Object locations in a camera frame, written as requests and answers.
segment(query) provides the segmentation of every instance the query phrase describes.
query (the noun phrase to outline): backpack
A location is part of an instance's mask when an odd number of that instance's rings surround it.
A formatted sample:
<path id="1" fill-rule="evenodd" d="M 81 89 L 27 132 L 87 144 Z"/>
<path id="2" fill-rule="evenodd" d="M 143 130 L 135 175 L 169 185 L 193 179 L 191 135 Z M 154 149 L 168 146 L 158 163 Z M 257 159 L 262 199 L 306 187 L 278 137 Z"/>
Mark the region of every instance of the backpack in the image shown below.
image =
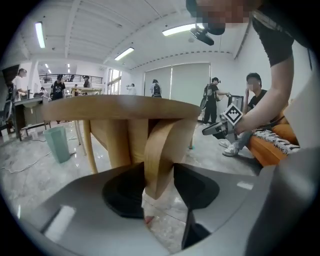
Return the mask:
<path id="1" fill-rule="evenodd" d="M 161 95 L 160 85 L 157 83 L 154 84 L 153 95 Z"/>

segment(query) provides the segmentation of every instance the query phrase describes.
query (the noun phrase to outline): black device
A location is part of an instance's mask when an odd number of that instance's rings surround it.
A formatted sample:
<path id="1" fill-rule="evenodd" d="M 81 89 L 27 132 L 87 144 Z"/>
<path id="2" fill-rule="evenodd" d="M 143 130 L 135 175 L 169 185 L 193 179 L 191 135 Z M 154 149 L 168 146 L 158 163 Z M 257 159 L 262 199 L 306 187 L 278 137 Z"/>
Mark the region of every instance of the black device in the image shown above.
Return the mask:
<path id="1" fill-rule="evenodd" d="M 213 46 L 215 41 L 208 36 L 208 33 L 216 36 L 222 35 L 226 30 L 225 23 L 212 23 L 205 17 L 202 11 L 198 8 L 196 0 L 186 0 L 186 9 L 192 17 L 196 18 L 197 23 L 202 23 L 204 29 L 196 26 L 190 30 L 194 37 L 209 46 Z"/>

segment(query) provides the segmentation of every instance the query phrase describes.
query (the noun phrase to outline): black pants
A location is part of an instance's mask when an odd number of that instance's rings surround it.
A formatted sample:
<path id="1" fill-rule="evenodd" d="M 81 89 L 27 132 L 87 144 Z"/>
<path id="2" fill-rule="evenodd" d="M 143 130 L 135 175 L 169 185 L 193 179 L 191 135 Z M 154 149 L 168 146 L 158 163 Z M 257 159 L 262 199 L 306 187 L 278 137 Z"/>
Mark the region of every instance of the black pants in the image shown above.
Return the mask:
<path id="1" fill-rule="evenodd" d="M 204 124 L 208 123 L 210 116 L 211 116 L 211 122 L 214 124 L 217 119 L 217 102 L 215 100 L 209 100 L 206 103 L 206 107 L 204 111 L 204 119 L 203 119 Z"/>

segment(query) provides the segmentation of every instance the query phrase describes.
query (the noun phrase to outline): white sneaker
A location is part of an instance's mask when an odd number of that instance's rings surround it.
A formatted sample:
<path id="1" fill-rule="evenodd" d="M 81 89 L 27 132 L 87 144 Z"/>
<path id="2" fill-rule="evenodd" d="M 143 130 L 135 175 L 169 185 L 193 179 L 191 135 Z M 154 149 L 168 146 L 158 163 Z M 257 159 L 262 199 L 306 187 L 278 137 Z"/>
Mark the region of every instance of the white sneaker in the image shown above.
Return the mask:
<path id="1" fill-rule="evenodd" d="M 231 145 L 231 143 L 227 139 L 219 139 L 219 145 L 227 149 Z"/>
<path id="2" fill-rule="evenodd" d="M 234 157 L 238 155 L 239 149 L 235 147 L 234 144 L 231 144 L 227 149 L 225 149 L 222 154 L 226 157 Z"/>

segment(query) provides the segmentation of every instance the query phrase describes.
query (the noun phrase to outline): marble floor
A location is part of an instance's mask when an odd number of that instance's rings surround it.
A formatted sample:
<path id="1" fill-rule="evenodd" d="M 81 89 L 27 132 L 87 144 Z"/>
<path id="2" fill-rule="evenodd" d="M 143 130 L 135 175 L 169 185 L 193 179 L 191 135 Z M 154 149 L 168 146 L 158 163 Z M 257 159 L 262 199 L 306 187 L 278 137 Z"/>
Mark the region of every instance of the marble floor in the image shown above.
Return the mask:
<path id="1" fill-rule="evenodd" d="M 13 135 L 0 138 L 1 189 L 14 214 L 22 217 L 28 215 L 71 181 L 91 174 L 87 157 L 78 145 L 73 122 L 59 126 L 66 129 L 68 147 L 72 153 L 70 160 L 62 164 L 57 163 L 50 153 L 42 134 L 44 128 L 38 128 L 38 138 L 24 136 L 22 142 Z M 203 126 L 197 125 L 193 137 L 194 149 L 187 149 L 183 163 L 230 174 L 253 176 L 260 171 L 260 164 L 247 148 L 237 157 L 225 157 L 219 141 L 211 135 L 203 136 L 202 129 Z M 108 152 L 95 138 L 92 138 L 92 146 L 98 171 L 110 169 Z M 187 207 L 173 180 L 158 200 L 143 193 L 142 207 L 146 216 L 154 217 L 148 226 L 159 242 L 172 254 L 180 251 Z"/>

